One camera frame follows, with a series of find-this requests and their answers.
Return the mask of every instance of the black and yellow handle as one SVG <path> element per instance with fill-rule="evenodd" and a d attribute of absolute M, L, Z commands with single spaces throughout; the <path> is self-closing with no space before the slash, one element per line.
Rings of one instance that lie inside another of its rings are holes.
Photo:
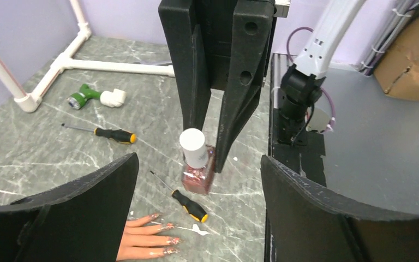
<path fill-rule="evenodd" d="M 204 223 L 208 219 L 208 214 L 203 209 L 203 207 L 201 207 L 196 202 L 190 200 L 185 195 L 181 194 L 179 190 L 174 190 L 171 196 L 172 198 L 179 201 L 179 203 L 184 207 L 185 211 L 196 221 Z"/>
<path fill-rule="evenodd" d="M 96 136 L 102 136 L 104 138 L 113 139 L 116 142 L 123 144 L 133 144 L 136 141 L 136 135 L 122 129 L 111 130 L 111 129 L 94 129 L 94 134 Z"/>

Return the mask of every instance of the finger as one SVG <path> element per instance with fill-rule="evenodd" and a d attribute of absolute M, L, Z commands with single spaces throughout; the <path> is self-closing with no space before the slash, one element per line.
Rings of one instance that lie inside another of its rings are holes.
<path fill-rule="evenodd" d="M 160 215 L 161 215 L 160 213 L 155 213 L 146 217 L 139 218 L 137 220 L 126 221 L 126 227 L 141 227 L 151 221 L 154 221 Z"/>
<path fill-rule="evenodd" d="M 126 247 L 159 247 L 181 243 L 179 237 L 172 236 L 140 236 L 123 234 L 121 246 Z"/>
<path fill-rule="evenodd" d="M 168 231 L 176 227 L 173 223 L 160 224 L 160 225 L 150 225 L 148 227 L 125 227 L 124 232 L 131 235 L 155 235 L 163 231 Z"/>
<path fill-rule="evenodd" d="M 147 247 L 123 247 L 118 251 L 117 260 L 126 259 L 148 259 L 159 258 L 165 255 L 179 253 L 178 249 L 173 247 L 147 248 Z"/>

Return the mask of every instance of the purple wall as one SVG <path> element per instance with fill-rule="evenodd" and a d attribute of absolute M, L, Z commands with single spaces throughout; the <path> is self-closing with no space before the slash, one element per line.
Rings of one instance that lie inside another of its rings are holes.
<path fill-rule="evenodd" d="M 161 0 L 79 0 L 93 34 L 166 44 L 158 16 Z"/>
<path fill-rule="evenodd" d="M 290 33 L 302 26 L 314 28 L 330 0 L 291 0 L 288 17 L 277 20 L 272 50 L 286 53 L 286 40 Z M 396 0 L 366 0 L 342 42 L 338 45 L 333 61 L 342 64 L 360 63 L 376 33 L 391 14 Z M 310 33 L 300 31 L 291 39 L 290 51 L 297 55 L 306 44 Z"/>
<path fill-rule="evenodd" d="M 0 58 L 26 82 L 76 36 L 68 0 L 0 0 Z M 0 105 L 11 97 L 0 82 Z"/>
<path fill-rule="evenodd" d="M 286 39 L 297 27 L 314 28 L 330 0 L 291 0 L 289 17 L 279 19 L 273 51 L 285 53 Z M 165 44 L 158 17 L 161 0 L 80 0 L 93 33 L 106 37 Z M 375 37 L 375 30 L 390 14 L 396 0 L 367 0 L 351 25 L 333 58 L 334 62 L 356 64 Z M 308 39 L 308 32 L 298 32 L 291 42 L 293 54 L 298 54 Z"/>

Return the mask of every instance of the cable tie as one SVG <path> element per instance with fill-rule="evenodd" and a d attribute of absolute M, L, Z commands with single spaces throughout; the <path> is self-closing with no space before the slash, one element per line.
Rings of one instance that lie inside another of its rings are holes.
<path fill-rule="evenodd" d="M 375 47 L 372 45 L 372 50 L 375 52 L 375 53 L 385 53 L 385 51 L 380 51 L 380 50 L 377 50 L 377 49 L 375 49 Z"/>
<path fill-rule="evenodd" d="M 328 131 L 334 132 L 333 127 L 330 124 L 327 125 L 327 129 L 328 129 Z"/>
<path fill-rule="evenodd" d="M 370 66 L 366 65 L 366 64 L 364 63 L 364 61 L 362 61 L 362 62 L 361 62 L 361 64 L 362 64 L 365 68 L 373 68 L 373 67 L 370 67 Z"/>
<path fill-rule="evenodd" d="M 395 12 L 396 15 L 400 17 L 412 17 L 411 15 L 400 14 L 396 8 L 391 9 L 391 11 Z"/>

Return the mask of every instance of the fingernail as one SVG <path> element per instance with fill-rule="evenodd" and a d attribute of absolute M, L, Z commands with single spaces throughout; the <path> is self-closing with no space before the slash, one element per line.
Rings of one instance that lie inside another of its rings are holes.
<path fill-rule="evenodd" d="M 177 245 L 182 243 L 182 240 L 179 237 L 170 237 L 167 242 L 170 245 Z"/>
<path fill-rule="evenodd" d="M 159 216 L 161 216 L 161 213 L 151 214 L 151 215 L 150 215 L 150 219 L 151 219 L 151 220 L 155 220 L 155 219 L 157 219 Z"/>
<path fill-rule="evenodd" d="M 170 230 L 176 227 L 173 223 L 163 224 L 161 225 L 161 230 Z"/>
<path fill-rule="evenodd" d="M 175 253 L 179 253 L 179 252 L 180 252 L 179 249 L 175 249 L 173 247 L 166 247 L 163 250 L 163 254 L 165 254 L 165 255 L 175 254 Z"/>

